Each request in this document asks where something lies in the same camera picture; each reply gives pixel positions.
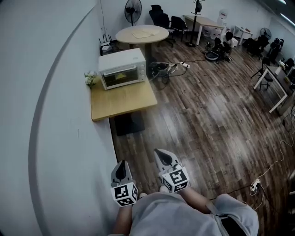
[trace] power plug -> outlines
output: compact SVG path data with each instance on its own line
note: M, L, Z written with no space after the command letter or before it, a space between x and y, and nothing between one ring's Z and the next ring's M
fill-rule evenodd
M190 65L188 65L188 64L186 64L186 63L184 63L184 62L180 62L180 65L182 65L182 66L185 67L185 68L190 68Z
M260 180L259 179L256 179L254 181L254 183L251 185L251 188L250 188L252 192L255 192L255 193L257 192L257 185L258 184L260 184Z

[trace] coat rack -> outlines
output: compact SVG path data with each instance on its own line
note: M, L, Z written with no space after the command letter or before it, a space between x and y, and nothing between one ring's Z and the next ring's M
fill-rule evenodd
M201 12L201 10L202 10L202 4L200 2L204 2L204 1L205 0L202 0L202 1L196 0L193 2L193 3L195 3L195 13L192 12L192 14L195 14L195 18L194 18L193 30L192 30L191 37L190 37L190 42L185 43L185 45L188 47L195 47L195 44L193 43L194 32L195 32L195 22L197 20L197 15L200 15L198 13Z

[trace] white shoe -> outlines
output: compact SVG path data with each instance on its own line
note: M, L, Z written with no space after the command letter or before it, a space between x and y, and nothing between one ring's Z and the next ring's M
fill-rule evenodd
M143 197L145 197L145 196L147 196L146 193L141 193L141 194L139 194L139 199L141 199L141 198L143 198Z
M168 189L166 186L162 185L162 186L159 188L159 192L160 192L160 193L169 193L169 189Z

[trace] oven door handle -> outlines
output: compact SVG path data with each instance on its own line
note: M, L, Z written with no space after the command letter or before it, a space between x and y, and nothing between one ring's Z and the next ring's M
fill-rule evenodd
M133 70L136 68L136 65L133 65L129 68L126 68L126 69L123 69L123 70L120 70L120 71L116 71L116 72L111 72L111 73L103 73L104 76L108 76L108 75L111 75L111 74L117 74L117 73L120 73L120 72L123 72L123 71L128 71L128 70Z

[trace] ceiling light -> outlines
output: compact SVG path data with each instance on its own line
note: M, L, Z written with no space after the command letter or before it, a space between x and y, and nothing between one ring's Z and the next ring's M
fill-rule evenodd
M279 0L281 3L287 4L284 0Z
M293 26L295 26L295 23L293 23L293 21L291 21L288 17L284 16L283 14L281 14L282 17L284 17L287 21L289 21Z

